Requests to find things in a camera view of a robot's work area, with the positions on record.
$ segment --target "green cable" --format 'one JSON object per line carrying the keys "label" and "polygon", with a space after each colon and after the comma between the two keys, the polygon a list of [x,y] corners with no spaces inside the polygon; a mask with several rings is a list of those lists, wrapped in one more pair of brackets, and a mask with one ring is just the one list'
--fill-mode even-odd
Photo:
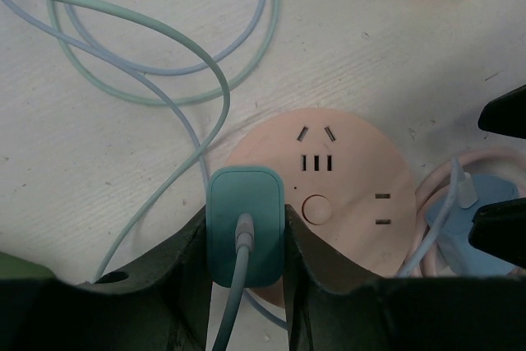
{"label": "green cable", "polygon": [[117,251],[119,244],[126,237],[129,231],[133,226],[144,216],[146,211],[159,199],[159,197],[177,180],[183,173],[185,173],[199,158],[200,155],[204,153],[208,145],[212,140],[217,136],[219,130],[224,125],[226,117],[228,115],[228,109],[230,107],[230,90],[228,88],[228,82],[219,68],[219,65],[214,61],[214,59],[198,44],[194,41],[178,32],[174,28],[164,24],[163,22],[157,21],[149,16],[140,14],[139,12],[134,12],[128,10],[124,7],[117,6],[112,3],[104,2],[101,0],[49,0],[53,2],[67,2],[74,6],[85,7],[91,10],[96,10],[97,12],[103,12],[109,14],[110,16],[116,16],[124,20],[143,25],[147,28],[155,30],[162,35],[168,36],[170,39],[174,39],[179,42],[189,50],[191,50],[195,55],[201,58],[210,68],[210,70],[217,77],[219,84],[221,85],[221,90],[224,96],[223,109],[219,115],[219,120],[215,124],[212,132],[203,140],[201,146],[193,152],[190,157],[188,157],[181,166],[173,172],[173,174],[168,177],[168,179],[163,182],[163,184],[154,192],[154,194],[146,201],[144,205],[133,215],[127,225],[124,227],[122,232],[118,235],[117,239],[110,247],[110,250],[104,257],[99,269],[97,270],[97,279],[102,276],[105,268],[107,267],[111,257]]}
{"label": "green cable", "polygon": [[[272,12],[271,12],[271,17],[270,17],[270,25],[266,32],[266,36],[263,40],[263,43],[258,48],[256,54],[251,59],[251,61],[239,72],[237,76],[235,76],[231,81],[228,82],[230,90],[233,90],[234,88],[237,88],[239,85],[241,85],[241,83],[247,79],[247,77],[254,71],[254,69],[256,69],[258,63],[264,57],[267,49],[270,46],[270,42],[272,41],[272,38],[274,37],[276,27],[278,25],[279,9],[280,9],[280,0],[272,0]],[[57,10],[56,10],[54,3],[52,2],[48,2],[48,13],[49,13],[49,18],[51,20],[52,27],[62,32],[60,24],[58,23]],[[119,99],[126,100],[128,102],[137,103],[137,104],[145,104],[149,106],[166,105],[166,103],[163,102],[162,100],[129,94],[127,92],[123,92],[117,88],[114,88],[110,85],[107,85],[106,83],[102,82],[97,77],[95,77],[81,63],[81,61],[72,52],[68,44],[62,41],[59,41],[59,44],[60,44],[62,51],[66,54],[67,59],[72,63],[73,67],[91,84],[95,85],[97,88],[101,89],[107,94],[115,96]],[[221,88],[219,87],[219,88],[215,88],[214,90],[209,90],[208,92],[205,92],[204,94],[188,96],[186,98],[181,98],[181,99],[172,99],[172,101],[177,106],[189,105],[189,104],[199,104],[199,103],[204,103],[212,99],[219,98],[221,95],[222,95],[222,92],[221,92]]]}

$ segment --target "cable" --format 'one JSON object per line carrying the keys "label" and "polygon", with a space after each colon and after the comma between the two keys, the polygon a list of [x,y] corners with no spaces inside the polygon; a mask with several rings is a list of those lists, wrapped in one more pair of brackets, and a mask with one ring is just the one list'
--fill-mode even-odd
{"label": "cable", "polygon": [[[517,150],[509,148],[489,148],[483,150],[472,150],[464,152],[458,155],[460,165],[465,167],[470,164],[475,164],[483,160],[499,160],[502,162],[508,162],[513,164],[517,168],[526,172],[526,156]],[[420,242],[422,237],[427,230],[427,223],[425,220],[425,213],[427,210],[434,205],[442,196],[444,196],[447,187],[440,189],[438,192],[436,189],[441,185],[444,179],[450,174],[450,164],[444,163],[427,176],[427,178],[421,183],[417,189],[417,224],[416,233],[413,238],[413,245],[409,250],[409,255],[413,254]],[[519,185],[519,190],[522,192],[521,195],[525,194],[524,186]],[[437,276],[437,253],[438,246],[433,243],[427,254],[424,256],[422,261],[423,274],[425,276]],[[413,275],[422,275],[420,270],[417,268]]]}
{"label": "cable", "polygon": [[[258,50],[256,51],[256,54],[249,61],[249,63],[239,72],[239,74],[237,74],[232,80],[228,82],[230,90],[237,88],[243,81],[245,81],[247,77],[256,69],[258,63],[265,55],[267,49],[270,46],[270,42],[272,41],[272,38],[274,37],[276,27],[278,25],[279,9],[280,9],[280,0],[272,0],[270,25],[266,32],[265,38],[263,39],[261,46],[258,48]],[[57,16],[56,8],[54,6],[48,7],[48,13],[49,13],[49,18],[51,20],[52,27],[55,29],[58,29],[58,16]],[[102,82],[97,77],[95,77],[87,68],[84,67],[84,65],[75,56],[75,54],[71,51],[71,49],[67,46],[67,44],[63,42],[59,42],[59,44],[62,48],[62,51],[66,54],[67,59],[72,63],[73,67],[86,80],[91,82],[91,84],[95,85],[97,88],[101,89],[107,94],[115,96],[122,100],[126,100],[128,102],[132,102],[132,103],[145,104],[149,106],[165,105],[165,103],[162,100],[129,94],[127,92],[114,88],[110,85],[107,85],[106,83]],[[173,99],[173,102],[178,106],[189,105],[189,104],[199,104],[199,103],[206,102],[208,100],[216,99],[220,96],[221,96],[221,89],[215,88],[203,94],[188,96],[188,97],[181,98],[181,99]]]}
{"label": "cable", "polygon": [[250,252],[248,247],[241,247],[236,257],[236,266],[233,271],[232,286],[228,294],[227,307],[224,309],[223,319],[219,326],[219,332],[215,339],[212,351],[224,351],[227,349],[230,335],[232,334],[233,324],[238,315],[241,296],[245,289],[245,278],[247,277],[248,257]]}
{"label": "cable", "polygon": [[234,241],[237,254],[236,265],[233,270],[227,307],[224,309],[223,319],[212,351],[224,351],[227,348],[233,324],[238,316],[239,304],[247,279],[248,258],[254,250],[254,220],[250,214],[244,213],[239,216]]}
{"label": "cable", "polygon": [[[9,8],[11,8],[18,16],[20,16],[21,18],[23,18],[24,20],[29,22],[31,25],[34,25],[38,29],[41,29],[41,30],[45,31],[46,33],[49,33],[49,34],[57,37],[58,39],[63,40],[63,42],[59,41],[59,43],[62,46],[62,49],[66,48],[67,51],[69,51],[72,54],[71,50],[69,49],[69,47],[65,43],[73,45],[73,46],[75,46],[75,47],[77,47],[79,49],[82,49],[83,51],[86,51],[87,53],[90,53],[90,54],[96,56],[97,58],[100,58],[100,59],[104,60],[105,62],[108,62],[108,63],[114,65],[115,67],[117,67],[120,70],[126,72],[130,76],[133,76],[138,81],[140,81],[141,83],[146,85],[150,90],[155,92],[163,100],[163,102],[165,104],[170,106],[170,108],[176,113],[176,115],[182,121],[183,126],[187,129],[187,132],[190,135],[192,143],[196,147],[196,150],[198,150],[200,148],[199,140],[197,139],[196,133],[193,131],[193,129],[191,127],[191,124],[187,121],[187,119],[185,118],[184,114],[178,109],[177,105],[172,100],[170,100],[170,98],[168,98],[168,96],[166,96],[161,89],[156,87],[156,85],[151,83],[151,81],[148,81],[142,75],[137,74],[136,72],[130,70],[128,67],[126,67],[126,65],[122,65],[122,64],[119,64],[118,62],[115,62],[114,59],[111,59],[111,57],[108,57],[107,53],[97,51],[96,49],[93,49],[93,48],[87,46],[86,44],[82,43],[81,41],[75,40],[75,39],[63,34],[63,32],[61,32],[61,26],[60,26],[60,23],[58,21],[58,18],[56,18],[56,9],[55,9],[54,2],[48,2],[48,10],[50,11],[49,14],[51,16],[52,23],[53,23],[54,27],[57,28],[57,29],[51,28],[51,27],[45,25],[43,22],[41,22],[39,20],[36,20],[31,15],[29,15],[28,13],[24,12],[23,10],[21,10],[11,0],[2,0],[2,1]],[[268,48],[268,45],[270,44],[272,36],[274,35],[275,27],[277,25],[278,16],[279,16],[279,0],[274,0],[272,22],[271,22],[271,25],[270,25],[269,34],[267,34],[267,37],[265,38],[265,42],[262,45],[262,47],[260,48],[260,52],[261,52],[260,59],[262,58],[262,55],[266,51],[266,48]],[[89,71],[87,71],[86,69],[85,69],[85,73],[82,70],[79,70],[79,72],[81,72],[81,74],[83,76],[86,76],[85,73],[87,73],[88,76],[92,76],[91,73]],[[212,133],[210,133],[208,138],[205,139],[204,144],[202,146],[204,148],[201,148],[201,152],[203,152],[205,150],[206,146],[208,145],[208,144],[206,144],[206,141],[209,140],[209,139],[211,141],[214,138],[215,134],[217,134],[217,132],[219,131],[219,129],[221,128],[223,123],[224,123],[224,119],[220,118],[218,123],[216,124],[215,128],[213,129]],[[191,158],[189,158],[185,162],[185,164],[189,163],[190,159]],[[203,176],[203,182],[204,182],[204,184],[206,186],[206,184],[208,182],[209,174],[208,174],[208,170],[207,170],[207,167],[206,167],[206,164],[205,164],[205,160],[204,160],[202,155],[198,155],[198,160],[199,160],[200,166],[201,166],[201,173],[202,173],[202,176]],[[185,164],[183,164],[182,167],[179,168],[179,170],[182,170],[180,173],[184,173],[184,171],[186,171],[184,169],[184,167],[188,167],[189,168],[191,166],[191,164],[189,164],[188,166],[185,166]],[[149,207],[153,205],[153,203],[156,201],[157,198],[159,198],[159,196],[164,192],[164,190],[166,190],[169,187],[169,185],[171,183],[173,183],[180,176],[180,174],[176,175],[176,173],[178,173],[178,172],[175,172],[174,174],[172,174],[172,176],[170,176],[170,178],[168,178],[168,180],[139,209],[139,211],[136,213],[136,215],[134,215],[134,217],[131,219],[131,221],[128,223],[128,225],[122,230],[122,232],[119,234],[118,238],[115,240],[115,242],[113,243],[112,247],[108,251],[108,253],[107,253],[106,257],[104,258],[103,262],[101,263],[100,267],[98,268],[98,270],[97,270],[97,278],[102,276],[102,274],[104,273],[105,268],[107,267],[107,264],[111,260],[111,257],[117,251],[118,246],[120,245],[121,241],[126,237],[127,233],[132,229],[133,225],[142,217],[142,215],[149,209]],[[264,317],[266,317],[267,319],[269,319],[270,321],[272,321],[276,325],[282,327],[283,329],[285,329],[285,330],[287,329],[287,324],[286,324],[285,321],[281,320],[280,318],[278,318],[277,316],[273,315],[268,310],[266,310],[247,291],[245,292],[245,296],[247,297],[248,302],[259,313],[261,313]]]}
{"label": "cable", "polygon": [[[233,53],[239,46],[241,46],[241,44],[244,43],[244,41],[248,38],[248,36],[250,36],[252,31],[256,28],[259,20],[261,19],[261,15],[263,14],[263,10],[265,8],[265,3],[266,3],[266,0],[258,0],[256,11],[250,23],[248,24],[247,28],[227,48],[225,48],[223,51],[221,51],[220,53],[214,56],[214,60],[216,62],[222,61],[228,55]],[[81,35],[81,37],[85,40],[86,43],[88,43],[92,47],[95,47],[101,52],[107,52],[114,59],[118,60],[119,62],[125,64],[126,66],[132,69],[135,69],[138,72],[154,74],[157,76],[184,76],[186,74],[199,72],[207,68],[206,63],[199,63],[194,66],[183,67],[179,69],[161,69],[157,67],[148,67],[145,65],[141,65],[139,63],[127,61],[126,59],[119,57],[116,53],[110,52],[107,48],[105,48],[102,44],[100,44],[91,35],[90,32],[88,32],[88,30],[84,27],[82,22],[79,20],[79,17],[76,14],[76,10],[74,7],[67,5],[67,4],[64,5],[64,7],[66,8],[66,13],[69,16],[69,19],[72,21],[72,24],[75,27],[76,31],[79,33],[79,35]]]}
{"label": "cable", "polygon": [[[37,29],[40,29],[40,30],[42,30],[43,32],[45,32],[47,34],[56,37],[57,39],[63,40],[65,42],[67,42],[68,44],[70,44],[70,45],[72,45],[74,47],[77,47],[78,49],[81,49],[82,51],[84,51],[86,53],[89,53],[89,54],[93,55],[94,57],[96,57],[98,59],[101,59],[101,60],[103,60],[103,61],[115,66],[116,68],[122,70],[123,72],[125,72],[129,76],[135,78],[140,83],[145,85],[149,90],[151,90],[157,96],[159,96],[161,98],[161,100],[163,100],[172,109],[172,111],[175,113],[175,115],[178,116],[178,118],[181,121],[182,125],[187,130],[188,135],[190,135],[191,142],[193,143],[195,149],[197,150],[199,148],[201,143],[199,142],[197,134],[194,131],[194,129],[191,127],[191,124],[188,121],[188,119],[186,118],[186,116],[182,113],[181,109],[158,86],[156,86],[153,82],[148,80],[146,77],[144,77],[140,73],[138,73],[138,72],[136,72],[136,71],[134,71],[134,70],[132,70],[132,69],[130,69],[128,67],[124,67],[123,65],[119,65],[117,62],[115,62],[110,57],[108,57],[107,54],[101,53],[99,50],[97,50],[95,48],[91,48],[89,45],[84,44],[84,43],[82,43],[81,41],[79,41],[77,39],[73,39],[72,37],[63,34],[62,32],[53,29],[51,26],[45,25],[42,21],[37,20],[31,14],[25,12],[20,7],[18,7],[12,0],[0,0],[0,1],[2,1],[8,8],[10,8],[21,19],[23,19],[24,21],[28,22],[29,24],[31,24],[32,26],[36,27]],[[202,176],[203,176],[203,183],[205,184],[205,187],[206,187],[206,184],[208,183],[208,178],[209,178],[208,168],[206,166],[205,158],[204,158],[203,155],[200,155],[198,160],[199,160],[199,165],[201,166],[201,173],[202,173]]]}
{"label": "cable", "polygon": [[451,207],[453,207],[454,201],[457,197],[457,191],[459,189],[459,172],[459,160],[454,157],[451,159],[450,190],[448,191],[444,204],[436,217],[435,223],[431,229],[429,229],[429,232],[422,240],[417,250],[406,260],[404,266],[402,266],[397,273],[397,277],[406,277],[413,272],[414,268],[417,267],[422,258],[429,251],[431,245],[436,241],[436,238],[438,238],[442,228],[444,228],[445,222],[450,215]]}
{"label": "cable", "polygon": [[264,308],[248,291],[244,292],[245,298],[247,301],[251,304],[254,309],[259,312],[264,318],[275,324],[276,326],[279,326],[281,329],[287,330],[287,322],[282,320],[281,318],[275,316],[271,312],[269,312],[266,308]]}
{"label": "cable", "polygon": [[133,12],[131,10],[127,10],[124,7],[120,7],[117,5],[114,5],[112,3],[103,2],[100,0],[53,0],[56,2],[69,2],[70,4],[75,4],[77,6],[90,8],[99,12],[104,12],[109,15],[118,16],[122,19],[135,22],[137,24],[149,27],[155,31],[158,31],[159,33],[166,35],[170,37],[171,39],[174,39],[190,49],[193,53],[195,53],[198,57],[203,59],[209,66],[210,70],[214,72],[216,77],[219,80],[219,83],[221,84],[222,90],[224,92],[224,103],[223,103],[223,109],[221,111],[221,114],[219,116],[218,122],[215,124],[214,128],[212,129],[212,132],[203,140],[203,143],[201,146],[194,151],[192,155],[190,155],[189,158],[187,158],[183,164],[154,192],[154,194],[146,201],[146,203],[136,212],[135,215],[130,219],[128,224],[124,227],[122,232],[118,235],[117,239],[113,243],[113,245],[110,247],[108,253],[104,257],[99,269],[97,270],[97,278],[101,277],[104,273],[105,268],[108,266],[109,261],[111,260],[113,254],[117,251],[118,246],[122,242],[122,240],[126,237],[126,235],[129,233],[129,231],[133,228],[133,226],[143,217],[143,215],[146,213],[146,211],[159,199],[159,197],[166,191],[170,185],[173,184],[175,180],[177,180],[181,174],[186,172],[199,158],[201,154],[205,151],[206,147],[212,142],[212,140],[217,136],[219,133],[220,128],[223,126],[224,121],[228,115],[228,109],[230,107],[230,90],[228,89],[228,82],[226,81],[226,78],[224,77],[223,72],[219,68],[218,64],[212,59],[212,57],[199,45],[194,43],[192,40],[190,40],[185,35],[181,34],[174,28],[171,28],[168,25],[165,25],[164,23],[154,20],[153,18],[150,18],[148,16],[145,16],[143,14],[140,14],[138,12]]}

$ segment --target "round button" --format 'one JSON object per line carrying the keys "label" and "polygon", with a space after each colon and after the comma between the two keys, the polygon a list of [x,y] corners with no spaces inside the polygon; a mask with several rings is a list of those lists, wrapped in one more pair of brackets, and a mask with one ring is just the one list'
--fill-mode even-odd
{"label": "round button", "polygon": [[313,225],[321,225],[332,216],[332,205],[321,195],[308,197],[303,202],[303,217]]}

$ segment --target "white table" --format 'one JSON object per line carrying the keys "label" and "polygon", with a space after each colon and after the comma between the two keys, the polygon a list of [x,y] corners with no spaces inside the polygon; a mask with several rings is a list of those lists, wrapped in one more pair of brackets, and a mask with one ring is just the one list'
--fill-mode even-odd
{"label": "white table", "polygon": [[[17,0],[47,21],[45,3]],[[156,17],[217,53],[244,28],[256,0],[108,0]],[[266,18],[233,56],[255,51]],[[195,57],[160,35],[79,10],[101,42],[135,61],[182,66]],[[0,250],[46,265],[72,283],[92,279],[122,226],[192,151],[167,109],[112,98],[86,82],[55,39],[0,6]],[[72,28],[65,24],[67,31]],[[449,155],[522,141],[477,128],[489,100],[526,83],[526,0],[283,0],[279,30],[254,74],[233,92],[211,146],[215,170],[255,125],[309,106],[354,112],[401,149],[420,180]],[[81,54],[97,76],[144,92]],[[172,96],[216,87],[210,72],[153,78]],[[185,108],[202,138],[221,100]],[[177,232],[204,203],[194,167],[161,197],[112,260],[115,269]],[[226,291],[216,290],[210,335]],[[243,305],[232,349],[284,349],[283,331]]]}

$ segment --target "power adapter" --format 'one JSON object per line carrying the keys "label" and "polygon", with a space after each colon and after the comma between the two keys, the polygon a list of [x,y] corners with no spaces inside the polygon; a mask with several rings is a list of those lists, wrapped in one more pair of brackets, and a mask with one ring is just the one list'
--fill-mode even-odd
{"label": "power adapter", "polygon": [[[510,201],[519,197],[517,187],[509,181],[489,174],[474,174],[473,183],[478,201],[463,209],[455,204],[436,242],[450,266],[457,275],[507,275],[514,265],[471,247],[468,235],[473,227],[473,218],[483,206]],[[432,226],[445,198],[441,198],[426,213],[426,221]]]}
{"label": "power adapter", "polygon": [[234,166],[219,170],[206,197],[206,244],[212,280],[230,288],[236,263],[236,226],[250,215],[254,247],[245,288],[274,284],[284,269],[285,202],[279,175],[268,168]]}

